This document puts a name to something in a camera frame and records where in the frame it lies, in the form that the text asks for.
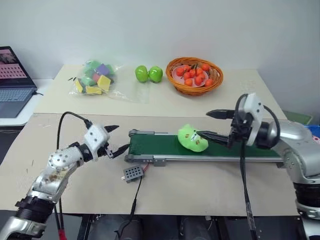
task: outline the green plush toy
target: green plush toy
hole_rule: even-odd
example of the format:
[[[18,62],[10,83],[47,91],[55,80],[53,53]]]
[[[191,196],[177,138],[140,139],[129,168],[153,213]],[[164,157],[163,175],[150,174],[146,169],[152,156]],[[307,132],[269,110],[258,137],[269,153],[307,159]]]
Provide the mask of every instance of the green plush toy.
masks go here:
[[[186,124],[178,131],[179,143],[186,149],[190,149],[194,152],[202,152],[209,146],[208,141],[197,134],[197,130]]]

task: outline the laptop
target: laptop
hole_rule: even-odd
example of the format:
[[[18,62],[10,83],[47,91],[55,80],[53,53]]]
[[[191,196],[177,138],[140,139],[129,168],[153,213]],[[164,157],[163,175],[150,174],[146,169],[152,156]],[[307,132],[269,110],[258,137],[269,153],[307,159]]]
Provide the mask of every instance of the laptop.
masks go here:
[[[0,119],[15,118],[37,87],[9,46],[0,46]]]

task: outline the green conveyor belt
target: green conveyor belt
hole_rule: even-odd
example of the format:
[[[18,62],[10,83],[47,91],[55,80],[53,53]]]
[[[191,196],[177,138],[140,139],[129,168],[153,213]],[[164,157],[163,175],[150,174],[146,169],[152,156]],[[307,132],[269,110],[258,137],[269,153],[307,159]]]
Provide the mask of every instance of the green conveyor belt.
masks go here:
[[[188,155],[212,157],[239,157],[241,144],[236,142],[231,149],[218,143],[209,142],[203,152],[194,152],[183,147],[176,135],[135,134],[131,136],[129,154],[132,155]],[[246,157],[279,158],[272,150],[246,147]]]

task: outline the beige board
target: beige board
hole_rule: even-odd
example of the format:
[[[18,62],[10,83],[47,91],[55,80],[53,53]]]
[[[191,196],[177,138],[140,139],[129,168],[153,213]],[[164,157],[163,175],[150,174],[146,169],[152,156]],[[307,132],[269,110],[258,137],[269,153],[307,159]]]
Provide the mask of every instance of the beige board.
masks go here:
[[[148,83],[148,104],[143,104],[111,99],[105,94],[71,95],[74,83],[68,79],[75,77],[81,68],[81,65],[64,65],[34,112],[62,114],[72,111],[89,115],[204,117],[206,112],[213,109],[234,109],[240,95],[256,92],[263,104],[270,107],[279,119],[286,119],[255,69],[223,71],[222,85],[202,96],[178,93],[164,76],[161,83]],[[119,72],[118,81],[137,81],[134,69],[127,67]],[[135,86],[139,87],[142,83],[137,81],[136,84]]]
[[[0,209],[16,210],[33,180],[55,151],[59,114],[34,114],[12,144],[0,166]],[[176,132],[185,123],[226,134],[230,122],[210,117],[134,117],[87,115],[94,123],[120,125],[112,132],[110,147],[129,142],[128,132]],[[61,147],[82,142],[86,129],[72,116],[65,118]],[[66,213],[128,214],[138,183],[121,180],[131,167],[124,155],[88,162],[71,176],[62,195]],[[247,185],[255,216],[296,215],[295,192],[285,169],[273,163],[247,163]],[[245,216],[244,190],[238,163],[168,162],[151,165],[137,197],[137,214]]]

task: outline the small orange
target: small orange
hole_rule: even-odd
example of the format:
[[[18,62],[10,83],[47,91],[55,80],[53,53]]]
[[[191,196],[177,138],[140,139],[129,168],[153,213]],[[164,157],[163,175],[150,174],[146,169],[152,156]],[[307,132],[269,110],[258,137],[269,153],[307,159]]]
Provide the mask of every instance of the small orange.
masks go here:
[[[191,78],[191,76],[190,76],[190,72],[185,72],[184,74],[183,74],[183,78],[184,79],[189,79],[189,78]]]
[[[211,85],[213,85],[214,84],[214,81],[211,79],[211,78],[209,78],[207,81],[205,81],[205,86],[206,87],[209,87],[209,86],[211,86]]]
[[[176,69],[175,73],[178,77],[182,77],[182,75],[184,74],[185,70],[183,67],[179,67]]]
[[[195,71],[195,73],[196,73],[196,75],[197,76],[199,76],[200,74],[202,74],[204,71],[202,70],[202,68],[200,68],[200,67],[197,67],[197,69],[196,69],[196,71]]]
[[[184,80],[184,84],[187,86],[192,86],[192,84],[194,83],[194,80],[192,78],[188,78],[186,80]]]
[[[199,77],[201,77],[202,79],[206,78],[206,75],[204,73],[199,74]]]
[[[202,68],[203,71],[207,72],[207,71],[209,71],[210,66],[209,66],[209,64],[204,63],[204,64],[201,65],[201,68]]]
[[[189,73],[190,73],[190,77],[193,78],[196,75],[196,70],[191,69]]]
[[[197,76],[194,80],[195,85],[200,86],[203,82],[203,79],[201,76]]]
[[[183,67],[183,70],[186,71],[186,72],[189,72],[190,69],[191,69],[191,66],[189,66],[189,65],[186,65],[186,66]]]

